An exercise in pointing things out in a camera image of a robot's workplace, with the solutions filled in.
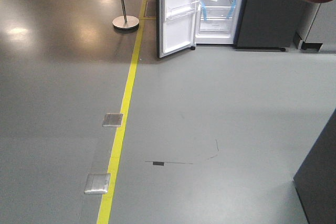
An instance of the metal floor plate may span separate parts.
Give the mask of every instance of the metal floor plate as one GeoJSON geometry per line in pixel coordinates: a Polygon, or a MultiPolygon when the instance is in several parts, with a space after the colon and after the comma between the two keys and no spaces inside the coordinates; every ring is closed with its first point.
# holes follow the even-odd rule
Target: metal floor plate
{"type": "Polygon", "coordinates": [[[156,1],[147,1],[145,17],[156,17],[156,1]]]}
{"type": "Polygon", "coordinates": [[[107,113],[104,117],[103,127],[120,127],[123,114],[107,113]]]}
{"type": "Polygon", "coordinates": [[[106,194],[111,174],[89,174],[85,185],[85,194],[106,194]]]}

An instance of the blue tape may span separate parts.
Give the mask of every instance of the blue tape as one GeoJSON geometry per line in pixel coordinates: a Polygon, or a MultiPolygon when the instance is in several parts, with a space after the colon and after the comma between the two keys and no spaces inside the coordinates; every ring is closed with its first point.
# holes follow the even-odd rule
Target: blue tape
{"type": "Polygon", "coordinates": [[[204,2],[201,0],[201,7],[202,7],[202,12],[203,12],[203,18],[205,21],[207,21],[207,17],[206,17],[206,7],[204,2]]]}
{"type": "Polygon", "coordinates": [[[226,18],[232,18],[232,14],[233,14],[233,11],[235,10],[235,7],[236,7],[236,0],[233,0],[231,4],[231,9],[229,13],[227,14],[226,18]]]}

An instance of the open refrigerator door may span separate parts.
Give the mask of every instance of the open refrigerator door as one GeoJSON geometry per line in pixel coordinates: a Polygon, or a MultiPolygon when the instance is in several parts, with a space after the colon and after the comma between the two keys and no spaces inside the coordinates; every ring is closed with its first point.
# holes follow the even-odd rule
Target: open refrigerator door
{"type": "Polygon", "coordinates": [[[200,0],[157,0],[158,57],[195,46],[200,0]]]}

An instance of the yellow floor line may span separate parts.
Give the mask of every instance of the yellow floor line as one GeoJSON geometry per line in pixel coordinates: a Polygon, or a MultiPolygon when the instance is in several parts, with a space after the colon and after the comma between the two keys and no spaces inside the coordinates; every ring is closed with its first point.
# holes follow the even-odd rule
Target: yellow floor line
{"type": "MultiPolygon", "coordinates": [[[[145,5],[146,5],[146,0],[142,0],[139,17],[144,16],[145,5]]],[[[135,80],[135,73],[137,71],[137,66],[138,66],[138,61],[139,61],[144,22],[145,22],[144,19],[140,19],[139,29],[136,34],[131,65],[130,65],[130,69],[129,69],[129,73],[127,77],[125,92],[124,92],[124,96],[122,99],[121,110],[120,110],[120,113],[123,114],[122,125],[121,127],[117,128],[115,132],[109,167],[107,170],[107,172],[111,174],[110,185],[109,185],[108,193],[102,196],[101,203],[100,203],[100,209],[98,213],[97,224],[108,224],[110,215],[111,215],[113,195],[114,195],[114,190],[116,186],[115,184],[117,182],[117,174],[118,174],[120,155],[121,155],[121,150],[122,150],[122,143],[124,140],[124,135],[125,135],[125,130],[126,130],[126,123],[127,123],[128,111],[130,107],[133,85],[134,85],[134,80],[135,80]]]]}

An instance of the stanchion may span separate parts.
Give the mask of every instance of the stanchion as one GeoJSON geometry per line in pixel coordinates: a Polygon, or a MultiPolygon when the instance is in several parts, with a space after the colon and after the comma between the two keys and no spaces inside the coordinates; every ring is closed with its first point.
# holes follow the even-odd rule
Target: stanchion
{"type": "Polygon", "coordinates": [[[121,0],[123,16],[115,18],[112,24],[117,29],[129,30],[139,26],[139,19],[133,16],[127,16],[125,10],[125,2],[121,0]]]}

